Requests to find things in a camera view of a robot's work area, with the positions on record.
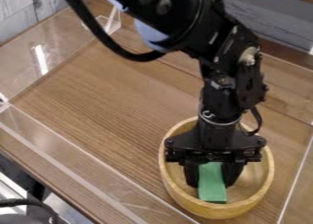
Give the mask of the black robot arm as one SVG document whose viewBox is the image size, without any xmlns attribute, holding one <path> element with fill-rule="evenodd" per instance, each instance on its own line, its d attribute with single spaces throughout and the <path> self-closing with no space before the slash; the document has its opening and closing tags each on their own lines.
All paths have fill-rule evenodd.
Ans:
<svg viewBox="0 0 313 224">
<path fill-rule="evenodd" d="M 186 182 L 199 183 L 199 167 L 220 163 L 223 184 L 235 183 L 243 167 L 262 160 L 266 140 L 246 130 L 250 112 L 263 123 L 256 104 L 267 86 L 261 72 L 259 39 L 226 12 L 223 0 L 107 0 L 135 19 L 151 51 L 135 54 L 115 42 L 81 0 L 65 0 L 104 46 L 125 59 L 147 62 L 180 51 L 199 62 L 203 88 L 195 126 L 163 140 L 164 159 L 183 166 Z"/>
</svg>

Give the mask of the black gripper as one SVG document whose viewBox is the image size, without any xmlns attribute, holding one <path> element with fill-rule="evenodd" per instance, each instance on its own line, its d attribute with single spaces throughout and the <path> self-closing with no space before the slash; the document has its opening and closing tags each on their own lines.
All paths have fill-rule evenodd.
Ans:
<svg viewBox="0 0 313 224">
<path fill-rule="evenodd" d="M 266 140 L 256 134 L 246 135 L 236 123 L 220 125 L 194 117 L 176 124 L 164 137 L 164 160 L 184 165 L 190 187 L 198 187 L 198 165 L 223 162 L 222 178 L 224 186 L 230 187 L 243 171 L 243 164 L 262 160 L 265 145 Z"/>
</svg>

